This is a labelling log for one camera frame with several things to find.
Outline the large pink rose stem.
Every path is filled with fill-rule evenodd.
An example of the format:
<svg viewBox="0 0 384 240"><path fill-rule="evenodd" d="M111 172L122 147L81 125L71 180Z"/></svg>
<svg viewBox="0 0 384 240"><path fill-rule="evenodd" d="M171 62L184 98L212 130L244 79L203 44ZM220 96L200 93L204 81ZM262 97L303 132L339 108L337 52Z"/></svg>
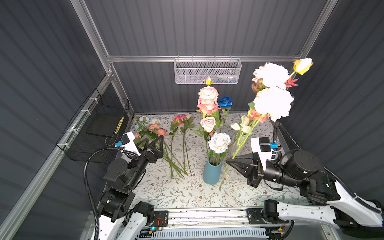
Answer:
<svg viewBox="0 0 384 240"><path fill-rule="evenodd" d="M212 116L216 119L216 127L219 126L220 123L220 108L217 102L209 101L209 100L201 100L198 99L198 111L202 114L207 114L208 116Z"/></svg>

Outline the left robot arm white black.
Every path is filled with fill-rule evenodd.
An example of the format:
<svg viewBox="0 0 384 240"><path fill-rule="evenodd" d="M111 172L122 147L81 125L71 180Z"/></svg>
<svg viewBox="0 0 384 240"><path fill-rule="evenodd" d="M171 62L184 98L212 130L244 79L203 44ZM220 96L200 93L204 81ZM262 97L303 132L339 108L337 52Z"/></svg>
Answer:
<svg viewBox="0 0 384 240"><path fill-rule="evenodd" d="M134 140L132 132L125 133L114 146L96 151L85 163L83 178L94 216L94 240L135 240L161 231L167 225L167 212L157 217L155 207L143 201L132 206L134 189L143 180L147 165L164 155L164 137L159 136L152 142L147 138L138 143ZM103 177L106 188L100 200L95 201L87 169L91 160L105 151L118 151L123 156L109 163Z"/></svg>

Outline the blue artificial rose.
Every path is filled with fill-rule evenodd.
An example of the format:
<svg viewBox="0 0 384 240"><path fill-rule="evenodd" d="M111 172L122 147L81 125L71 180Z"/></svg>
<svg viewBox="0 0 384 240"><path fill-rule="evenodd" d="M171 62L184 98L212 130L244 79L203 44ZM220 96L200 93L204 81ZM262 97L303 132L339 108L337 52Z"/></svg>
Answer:
<svg viewBox="0 0 384 240"><path fill-rule="evenodd" d="M233 105L233 100L230 97L223 97L218 99L218 106L223 113L223 116L227 116Z"/></svg>

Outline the peach rose flower stem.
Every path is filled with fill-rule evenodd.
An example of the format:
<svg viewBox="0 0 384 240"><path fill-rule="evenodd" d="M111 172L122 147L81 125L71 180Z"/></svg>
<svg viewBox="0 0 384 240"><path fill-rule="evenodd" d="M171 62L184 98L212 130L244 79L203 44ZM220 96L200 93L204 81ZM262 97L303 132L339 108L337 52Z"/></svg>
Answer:
<svg viewBox="0 0 384 240"><path fill-rule="evenodd" d="M264 123L267 120L268 115L261 115L257 111L249 109L248 118L250 121L259 121L260 123Z"/></svg>

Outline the blue ceramic vase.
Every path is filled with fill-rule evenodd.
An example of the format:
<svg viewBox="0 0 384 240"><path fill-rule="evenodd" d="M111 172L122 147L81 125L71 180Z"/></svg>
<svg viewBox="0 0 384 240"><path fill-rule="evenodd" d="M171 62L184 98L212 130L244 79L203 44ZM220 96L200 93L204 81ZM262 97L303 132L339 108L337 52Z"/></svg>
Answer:
<svg viewBox="0 0 384 240"><path fill-rule="evenodd" d="M210 156L203 171L203 180L206 184L215 185L219 182L222 170L222 161Z"/></svg>

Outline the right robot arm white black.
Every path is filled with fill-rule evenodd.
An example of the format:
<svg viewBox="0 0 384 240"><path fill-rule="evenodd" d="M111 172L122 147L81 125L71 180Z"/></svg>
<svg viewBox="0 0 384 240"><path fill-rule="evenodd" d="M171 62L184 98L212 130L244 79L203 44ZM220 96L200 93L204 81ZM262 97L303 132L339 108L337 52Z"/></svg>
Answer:
<svg viewBox="0 0 384 240"><path fill-rule="evenodd" d="M289 159L283 162L286 155ZM313 222L337 227L343 234L355 238L384 236L384 210L380 202L359 197L313 154L294 149L286 155L254 150L227 161L251 187L271 182L296 188L310 202L307 206L297 206L266 200L261 210L265 222Z"/></svg>

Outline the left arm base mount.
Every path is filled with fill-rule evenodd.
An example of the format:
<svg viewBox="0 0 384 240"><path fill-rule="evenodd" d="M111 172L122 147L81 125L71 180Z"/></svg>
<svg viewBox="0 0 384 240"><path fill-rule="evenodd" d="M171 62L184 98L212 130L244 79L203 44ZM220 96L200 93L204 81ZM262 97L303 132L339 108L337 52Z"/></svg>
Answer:
<svg viewBox="0 0 384 240"><path fill-rule="evenodd" d="M148 227L152 228L162 228L168 226L168 220L169 220L169 211L160 211L155 210L154 211L154 217L151 218L149 221Z"/></svg>

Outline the pink carnation flower stem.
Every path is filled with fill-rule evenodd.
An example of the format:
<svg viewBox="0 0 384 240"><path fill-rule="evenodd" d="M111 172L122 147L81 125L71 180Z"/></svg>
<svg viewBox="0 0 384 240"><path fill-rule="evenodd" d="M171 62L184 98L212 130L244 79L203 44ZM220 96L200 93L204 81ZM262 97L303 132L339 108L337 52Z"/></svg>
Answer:
<svg viewBox="0 0 384 240"><path fill-rule="evenodd" d="M215 87L212 87L212 83L213 83L212 78L207 77L204 80L204 83L206 84L206 86L199 91L199 98L201 100L209 100L209 101L217 102L219 97L219 92Z"/></svg>

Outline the white rose stem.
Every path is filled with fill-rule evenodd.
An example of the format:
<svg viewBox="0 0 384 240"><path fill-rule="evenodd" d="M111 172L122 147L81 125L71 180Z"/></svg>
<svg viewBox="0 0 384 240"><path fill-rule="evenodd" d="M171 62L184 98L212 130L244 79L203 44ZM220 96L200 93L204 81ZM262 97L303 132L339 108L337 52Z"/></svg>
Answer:
<svg viewBox="0 0 384 240"><path fill-rule="evenodd" d="M221 164L227 156L227 150L231 144L231 137L226 133L215 133L209 141L209 163L213 166Z"/></svg>

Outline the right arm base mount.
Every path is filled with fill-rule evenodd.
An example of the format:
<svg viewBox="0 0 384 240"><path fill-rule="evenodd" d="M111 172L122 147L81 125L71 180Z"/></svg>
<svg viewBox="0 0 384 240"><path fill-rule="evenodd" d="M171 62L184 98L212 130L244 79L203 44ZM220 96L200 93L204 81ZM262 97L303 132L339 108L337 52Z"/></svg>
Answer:
<svg viewBox="0 0 384 240"><path fill-rule="evenodd" d="M246 214L251 225L269 224L267 219L264 218L263 208L247 208Z"/></svg>

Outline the small pale pink rose stem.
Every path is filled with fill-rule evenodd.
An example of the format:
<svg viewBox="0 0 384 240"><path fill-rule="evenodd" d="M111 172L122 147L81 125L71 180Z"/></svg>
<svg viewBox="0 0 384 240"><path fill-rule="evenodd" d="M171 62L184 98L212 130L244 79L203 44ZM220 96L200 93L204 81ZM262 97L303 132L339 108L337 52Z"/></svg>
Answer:
<svg viewBox="0 0 384 240"><path fill-rule="evenodd" d="M212 116L208 116L207 114L203 114L203 117L200 121L200 127L193 132L202 137L205 140L205 146L207 151L207 156L209 156L208 143L211 140L212 135L215 132L216 127L216 119Z"/></svg>

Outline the white peony flower stem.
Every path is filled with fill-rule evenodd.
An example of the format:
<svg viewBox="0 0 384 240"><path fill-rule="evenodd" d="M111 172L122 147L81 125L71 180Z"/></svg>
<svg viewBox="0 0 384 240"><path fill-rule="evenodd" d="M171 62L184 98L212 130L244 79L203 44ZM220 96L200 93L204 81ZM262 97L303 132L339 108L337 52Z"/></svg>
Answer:
<svg viewBox="0 0 384 240"><path fill-rule="evenodd" d="M268 115L267 120L274 123L281 118L288 117L294 101L294 97L288 89L297 86L297 79L294 78L294 75L304 75L313 64L311 58L294 60L292 73L289 73L285 67L271 62L255 69L252 89L256 96L249 103L249 109L253 109L261 115ZM245 143L259 124L259 121L249 120L248 112L241 116L239 123L231 124L231 128L236 131L236 138L231 145L232 159L240 155Z"/></svg>

